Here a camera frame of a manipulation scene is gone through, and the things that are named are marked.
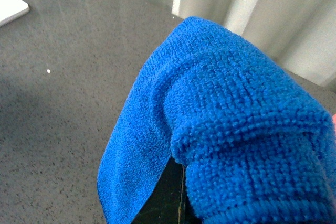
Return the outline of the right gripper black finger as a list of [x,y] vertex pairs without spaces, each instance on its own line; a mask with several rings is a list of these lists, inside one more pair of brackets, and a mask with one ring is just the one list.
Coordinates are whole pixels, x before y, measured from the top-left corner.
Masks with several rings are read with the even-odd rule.
[[173,158],[133,223],[199,223],[186,195],[185,167]]

